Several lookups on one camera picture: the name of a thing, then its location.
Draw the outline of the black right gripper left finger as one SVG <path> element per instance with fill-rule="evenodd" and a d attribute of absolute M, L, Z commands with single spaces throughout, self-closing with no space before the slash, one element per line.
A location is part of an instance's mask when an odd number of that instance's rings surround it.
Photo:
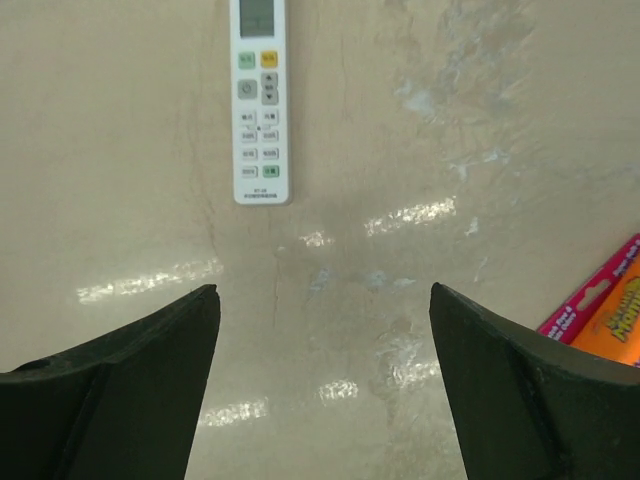
<path fill-rule="evenodd" d="M 182 479 L 220 327 L 205 284 L 1 375 L 4 479 Z"/>

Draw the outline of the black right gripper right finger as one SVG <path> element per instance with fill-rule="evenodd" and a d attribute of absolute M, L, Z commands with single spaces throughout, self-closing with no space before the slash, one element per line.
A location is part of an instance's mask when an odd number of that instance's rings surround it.
<path fill-rule="evenodd" d="M 638 369 L 542 336 L 440 283 L 430 322 L 468 478 L 638 478 Z"/>

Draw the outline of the white air conditioner remote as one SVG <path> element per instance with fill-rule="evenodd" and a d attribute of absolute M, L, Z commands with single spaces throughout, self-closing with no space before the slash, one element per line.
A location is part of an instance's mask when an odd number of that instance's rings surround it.
<path fill-rule="evenodd" d="M 285 0 L 229 2 L 233 197 L 244 206 L 292 198 Z"/>

